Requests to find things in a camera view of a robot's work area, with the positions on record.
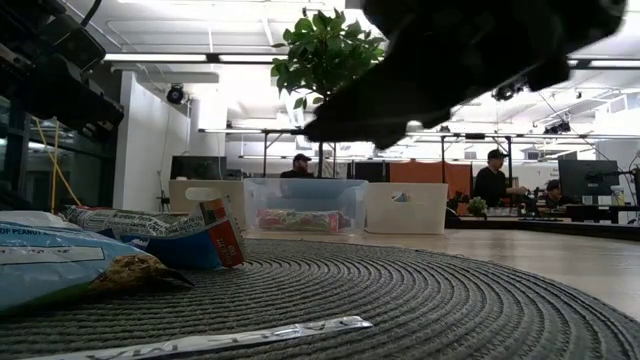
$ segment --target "gray woven mat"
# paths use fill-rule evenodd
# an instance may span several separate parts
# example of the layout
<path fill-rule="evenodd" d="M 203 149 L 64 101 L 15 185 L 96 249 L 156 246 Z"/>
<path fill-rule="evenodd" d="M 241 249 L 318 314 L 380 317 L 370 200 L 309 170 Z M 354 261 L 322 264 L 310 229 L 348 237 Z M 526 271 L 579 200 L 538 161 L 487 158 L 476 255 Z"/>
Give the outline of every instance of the gray woven mat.
<path fill-rule="evenodd" d="M 142 293 L 0 323 L 20 358 L 357 315 L 371 329 L 187 355 L 240 359 L 640 358 L 640 323 L 501 265 L 408 249 L 247 240 L 251 261 Z"/>

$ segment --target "office desk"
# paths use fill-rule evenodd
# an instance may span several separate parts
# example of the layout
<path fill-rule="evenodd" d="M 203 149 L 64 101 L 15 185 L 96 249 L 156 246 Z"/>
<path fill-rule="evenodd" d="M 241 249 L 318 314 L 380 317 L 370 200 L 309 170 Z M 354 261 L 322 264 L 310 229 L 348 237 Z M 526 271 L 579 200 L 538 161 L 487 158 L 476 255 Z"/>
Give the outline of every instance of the office desk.
<path fill-rule="evenodd" d="M 567 205 L 565 216 L 575 222 L 609 220 L 612 224 L 617 224 L 621 212 L 640 212 L 640 206 Z"/>

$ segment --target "yellow cable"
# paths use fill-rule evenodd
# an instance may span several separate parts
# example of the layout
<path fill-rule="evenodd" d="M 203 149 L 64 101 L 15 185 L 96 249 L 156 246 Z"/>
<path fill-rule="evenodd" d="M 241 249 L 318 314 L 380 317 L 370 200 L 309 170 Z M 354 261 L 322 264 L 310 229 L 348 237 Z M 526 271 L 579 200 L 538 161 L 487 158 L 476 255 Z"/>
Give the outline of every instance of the yellow cable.
<path fill-rule="evenodd" d="M 54 164 L 58 163 L 58 131 L 59 130 L 60 130 L 60 122 L 56 120 L 56 135 L 53 143 L 53 159 L 54 159 L 53 163 Z M 56 208 L 56 183 L 58 182 L 57 174 L 58 174 L 58 168 L 54 165 L 53 181 L 51 182 L 51 213 L 52 214 L 55 213 L 55 208 Z"/>
<path fill-rule="evenodd" d="M 60 170 L 60 166 L 58 166 L 58 162 L 53 158 L 53 155 L 51 155 L 51 151 L 48 150 L 49 145 L 47 144 L 47 139 L 45 139 L 44 133 L 42 132 L 42 128 L 40 127 L 40 120 L 38 119 L 35 119 L 35 120 L 36 120 L 36 126 L 38 127 L 38 132 L 40 133 L 40 139 L 42 139 L 42 144 L 44 144 L 45 148 L 47 149 L 47 154 L 49 154 L 49 158 L 53 162 L 53 165 L 55 165 L 55 168 L 58 171 L 58 174 L 60 174 L 60 180 L 62 180 L 62 183 L 67 188 L 67 191 L 69 191 L 69 194 L 71 195 L 73 200 L 76 202 L 76 204 L 78 206 L 82 206 L 82 204 L 80 203 L 76 195 L 73 193 L 73 190 L 71 190 L 71 186 L 69 186 L 69 183 L 67 182 L 67 179 L 65 179 L 64 174 Z"/>

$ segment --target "person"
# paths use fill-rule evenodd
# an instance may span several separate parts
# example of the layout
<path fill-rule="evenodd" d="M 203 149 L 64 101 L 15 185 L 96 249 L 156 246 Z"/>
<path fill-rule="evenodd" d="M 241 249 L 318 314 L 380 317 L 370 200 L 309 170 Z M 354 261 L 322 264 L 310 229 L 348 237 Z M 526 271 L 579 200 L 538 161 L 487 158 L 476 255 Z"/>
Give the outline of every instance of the person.
<path fill-rule="evenodd" d="M 298 154 L 293 157 L 293 169 L 280 174 L 281 179 L 304 179 L 313 178 L 313 174 L 309 172 L 309 161 L 311 158 L 305 154 Z"/>
<path fill-rule="evenodd" d="M 487 167 L 478 171 L 476 182 L 473 187 L 473 197 L 480 197 L 488 207 L 496 207 L 500 204 L 500 199 L 507 195 L 524 195 L 528 189 L 526 187 L 507 188 L 507 181 L 504 173 L 500 171 L 504 165 L 504 159 L 509 154 L 503 154 L 498 149 L 489 151 L 487 154 Z"/>
<path fill-rule="evenodd" d="M 559 206 L 577 203 L 570 197 L 562 196 L 562 187 L 558 179 L 550 180 L 547 183 L 547 191 L 542 196 L 542 200 L 544 200 L 544 206 L 548 209 L 557 209 Z"/>

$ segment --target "green leaves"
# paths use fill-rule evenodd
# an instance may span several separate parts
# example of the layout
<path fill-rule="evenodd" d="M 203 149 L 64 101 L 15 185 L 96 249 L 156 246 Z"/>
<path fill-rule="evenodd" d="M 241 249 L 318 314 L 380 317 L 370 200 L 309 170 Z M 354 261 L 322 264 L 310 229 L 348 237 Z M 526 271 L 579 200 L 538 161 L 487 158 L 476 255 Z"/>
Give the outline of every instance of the green leaves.
<path fill-rule="evenodd" d="M 306 89 L 319 96 L 321 104 L 342 86 L 361 76 L 384 55 L 384 38 L 374 37 L 357 22 L 345 26 L 344 12 L 333 16 L 317 12 L 299 19 L 293 29 L 282 34 L 284 40 L 273 48 L 288 48 L 287 59 L 274 59 L 271 75 L 278 77 L 280 92 Z M 295 108 L 307 107 L 307 99 L 296 100 Z"/>

